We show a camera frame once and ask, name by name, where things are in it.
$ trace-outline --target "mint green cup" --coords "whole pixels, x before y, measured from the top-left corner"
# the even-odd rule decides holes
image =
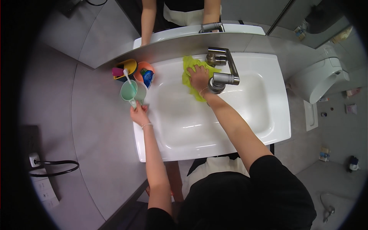
[[[139,101],[139,103],[142,105],[143,100],[146,97],[147,90],[146,87],[141,83],[137,83],[135,80],[131,80],[131,82],[137,92],[134,93],[132,87],[129,85],[129,82],[126,81],[121,87],[120,97],[124,101],[129,102],[133,106],[133,108],[136,108],[137,104],[135,101]]]

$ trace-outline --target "hand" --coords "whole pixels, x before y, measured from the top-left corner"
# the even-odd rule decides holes
[[[208,73],[209,70],[205,70],[204,66],[194,66],[195,72],[192,68],[188,67],[187,71],[190,73],[190,84],[200,92],[202,89],[208,86]]]
[[[133,106],[130,107],[130,117],[132,118],[132,120],[140,126],[150,123],[146,114],[148,107],[146,105],[141,106],[139,101],[136,101],[136,103],[136,109],[134,109]]]

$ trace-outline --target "bracelet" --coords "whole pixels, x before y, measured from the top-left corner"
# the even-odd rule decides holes
[[[145,125],[142,125],[142,129],[143,129],[143,127],[145,127],[146,125],[151,125],[151,126],[153,127],[153,124],[152,124],[152,123],[147,123],[147,124],[145,124]]]
[[[201,95],[201,93],[202,93],[202,91],[203,90],[205,90],[205,89],[208,89],[208,87],[204,87],[203,89],[201,89],[201,91],[199,92],[199,95],[201,96],[201,97],[203,97],[202,95]]]

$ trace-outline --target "toothbrush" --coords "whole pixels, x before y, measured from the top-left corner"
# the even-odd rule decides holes
[[[132,87],[134,94],[136,94],[137,90],[134,88],[134,86],[133,86],[133,84],[132,84],[132,82],[131,82],[131,80],[128,76],[128,69],[124,69],[123,72],[124,72],[124,75],[127,77],[127,80],[129,82],[130,86]]]

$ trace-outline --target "yellow cleaning cloth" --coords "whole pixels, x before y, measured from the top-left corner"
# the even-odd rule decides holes
[[[195,99],[199,102],[205,102],[206,100],[201,97],[198,93],[197,90],[195,90],[189,81],[190,78],[190,73],[187,71],[187,68],[190,67],[195,71],[194,66],[198,65],[198,66],[204,66],[205,69],[209,70],[209,75],[208,78],[210,79],[213,76],[214,72],[220,72],[221,70],[213,68],[212,66],[209,66],[205,61],[200,61],[198,59],[193,59],[192,56],[184,56],[183,57],[183,68],[184,68],[184,73],[181,76],[182,81],[183,81],[183,85],[186,85],[190,88],[189,93],[194,95]]]

